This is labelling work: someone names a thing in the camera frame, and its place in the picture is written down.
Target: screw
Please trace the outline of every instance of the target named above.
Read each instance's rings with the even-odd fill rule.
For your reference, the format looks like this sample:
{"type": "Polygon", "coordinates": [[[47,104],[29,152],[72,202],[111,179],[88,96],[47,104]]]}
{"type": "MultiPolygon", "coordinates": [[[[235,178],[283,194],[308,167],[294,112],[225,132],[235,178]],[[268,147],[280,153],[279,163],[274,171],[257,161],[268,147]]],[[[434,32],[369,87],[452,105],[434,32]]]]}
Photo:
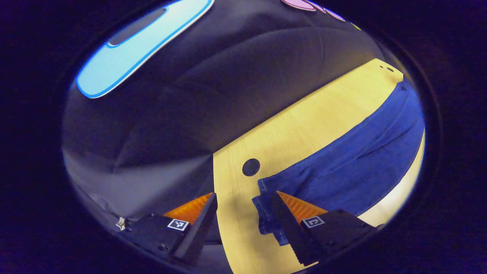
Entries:
{"type": "Polygon", "coordinates": [[[167,246],[163,245],[163,244],[159,245],[158,249],[159,249],[160,251],[164,251],[164,252],[166,252],[166,251],[168,251],[168,250],[169,250],[169,248],[168,248],[167,246]]]}

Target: pink shape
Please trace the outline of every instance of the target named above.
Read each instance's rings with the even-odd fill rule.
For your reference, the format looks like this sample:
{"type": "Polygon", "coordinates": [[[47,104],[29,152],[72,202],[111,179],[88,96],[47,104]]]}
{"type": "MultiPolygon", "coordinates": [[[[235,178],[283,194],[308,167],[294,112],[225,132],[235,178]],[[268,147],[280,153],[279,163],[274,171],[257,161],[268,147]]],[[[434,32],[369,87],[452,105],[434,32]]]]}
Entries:
{"type": "Polygon", "coordinates": [[[302,10],[315,11],[316,9],[310,5],[308,2],[303,0],[281,0],[282,2],[302,10]]]}
{"type": "Polygon", "coordinates": [[[310,3],[310,5],[314,6],[317,10],[321,11],[322,13],[326,14],[325,9],[323,9],[320,5],[313,3],[311,1],[306,0],[306,2],[310,3]]]}
{"type": "Polygon", "coordinates": [[[343,19],[340,15],[334,13],[333,11],[329,9],[325,9],[331,16],[335,17],[336,19],[345,22],[345,19],[343,19]]]}

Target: ridged orange pad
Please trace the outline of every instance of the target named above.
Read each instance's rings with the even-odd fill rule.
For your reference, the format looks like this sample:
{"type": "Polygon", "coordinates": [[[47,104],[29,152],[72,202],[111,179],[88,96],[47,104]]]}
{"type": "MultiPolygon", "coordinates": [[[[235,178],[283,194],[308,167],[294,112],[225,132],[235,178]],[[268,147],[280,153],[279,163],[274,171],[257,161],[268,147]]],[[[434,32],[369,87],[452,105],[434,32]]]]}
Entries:
{"type": "Polygon", "coordinates": [[[286,203],[289,210],[293,213],[298,224],[301,224],[301,221],[304,219],[328,212],[320,207],[317,207],[316,205],[310,204],[286,193],[282,193],[280,191],[277,191],[277,193],[279,196],[281,196],[281,199],[284,201],[284,203],[286,203]]]}
{"type": "Polygon", "coordinates": [[[213,192],[210,192],[204,196],[194,199],[191,202],[187,202],[186,204],[164,214],[164,216],[178,219],[181,221],[186,221],[192,225],[200,215],[201,210],[203,209],[212,194],[213,192]]]}

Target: jeans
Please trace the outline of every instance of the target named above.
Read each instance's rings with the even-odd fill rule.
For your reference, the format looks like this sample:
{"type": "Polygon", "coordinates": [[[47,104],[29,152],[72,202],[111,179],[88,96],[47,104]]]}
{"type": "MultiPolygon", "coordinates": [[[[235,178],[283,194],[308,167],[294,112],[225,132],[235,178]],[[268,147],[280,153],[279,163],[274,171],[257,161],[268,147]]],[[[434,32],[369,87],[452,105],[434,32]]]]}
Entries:
{"type": "Polygon", "coordinates": [[[259,231],[273,233],[281,246],[289,243],[271,208],[270,193],[276,190],[328,211],[364,213],[409,170],[423,131],[419,99],[404,80],[349,132],[308,158],[258,180],[261,195],[252,201],[259,213],[259,231]]]}

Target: metal clip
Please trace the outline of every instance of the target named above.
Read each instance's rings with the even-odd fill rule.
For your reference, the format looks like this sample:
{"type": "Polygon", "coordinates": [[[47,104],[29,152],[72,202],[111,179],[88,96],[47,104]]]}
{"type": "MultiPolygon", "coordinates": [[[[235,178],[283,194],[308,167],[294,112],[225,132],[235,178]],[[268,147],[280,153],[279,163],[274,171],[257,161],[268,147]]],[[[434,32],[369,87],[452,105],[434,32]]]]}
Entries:
{"type": "Polygon", "coordinates": [[[125,229],[125,218],[120,216],[118,219],[118,222],[115,224],[118,228],[120,228],[120,231],[125,229]]]}

